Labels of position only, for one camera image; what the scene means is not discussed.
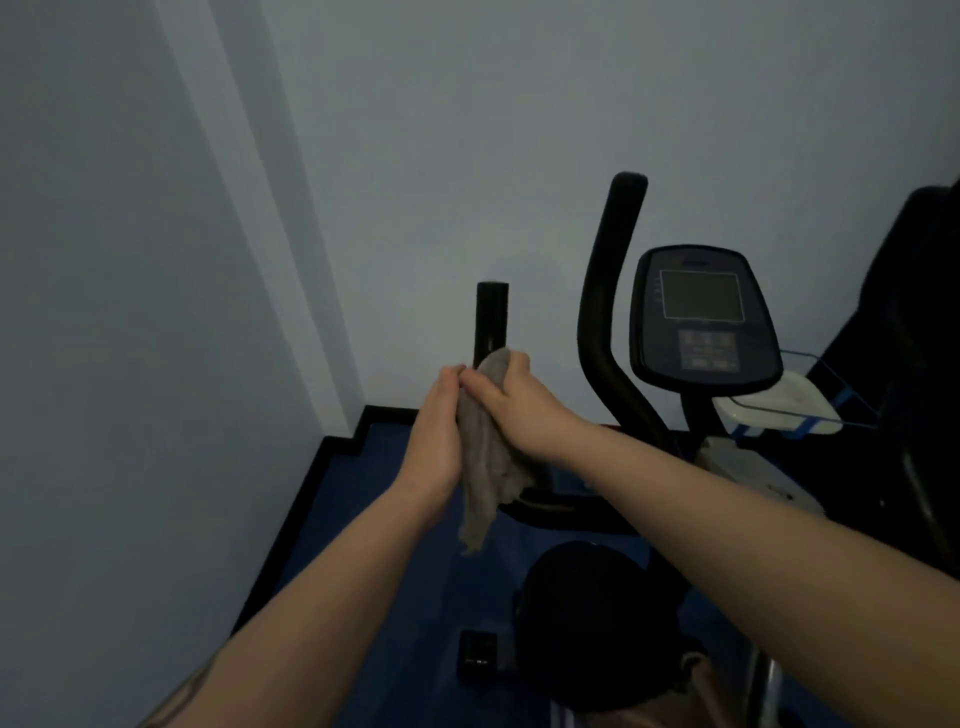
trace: blue floor mat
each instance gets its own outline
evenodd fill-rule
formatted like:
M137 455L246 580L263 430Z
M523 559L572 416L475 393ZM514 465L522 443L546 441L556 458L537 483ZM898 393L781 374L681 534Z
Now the blue floor mat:
M331 460L278 591L390 485L409 433L407 425L372 425L361 455L338 455ZM583 487L577 478L563 474L563 490L576 492ZM522 686L480 690L457 682L460 631L509 631L514 590L540 555L553 546L589 540L616 548L642 566L650 551L637 537L546 531L501 516L483 550L464 556L457 541L463 507L458 491L444 518L415 550L338 726L548 726L546 702ZM695 591L684 602L680 617L685 633L704 643L721 676L738 690L749 651L746 640ZM789 679L784 704L809 726L846 725Z

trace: black pad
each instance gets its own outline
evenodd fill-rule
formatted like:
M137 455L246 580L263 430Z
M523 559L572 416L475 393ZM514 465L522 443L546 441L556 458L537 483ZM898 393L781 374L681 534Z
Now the black pad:
M679 678L677 615L648 582L644 569L607 546L573 541L544 553L517 596L524 682L583 713L668 690Z

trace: tattoo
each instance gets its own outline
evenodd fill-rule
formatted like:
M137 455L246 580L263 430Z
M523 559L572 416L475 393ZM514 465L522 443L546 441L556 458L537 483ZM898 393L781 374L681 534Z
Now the tattoo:
M173 719L180 715L183 709L197 697L197 693L204 686L206 678L210 676L210 671L213 670L213 663L216 659L217 655L214 655L206 665L184 680L182 685L174 690L170 697L150 713L147 719L140 723L137 728L164 728L164 726L170 725Z

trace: black post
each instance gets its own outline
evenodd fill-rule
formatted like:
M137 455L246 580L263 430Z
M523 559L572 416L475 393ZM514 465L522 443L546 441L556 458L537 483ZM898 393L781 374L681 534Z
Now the black post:
M473 329L473 367L497 349L507 346L507 298L510 283L477 283L476 326Z

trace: black handlebar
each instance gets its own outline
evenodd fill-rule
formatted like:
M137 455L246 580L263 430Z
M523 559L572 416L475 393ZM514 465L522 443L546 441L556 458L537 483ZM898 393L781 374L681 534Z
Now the black handlebar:
M646 194L647 178L635 172L621 172L611 182L580 297L577 349L587 381L623 431L679 455L670 430L620 369L610 344L616 285Z

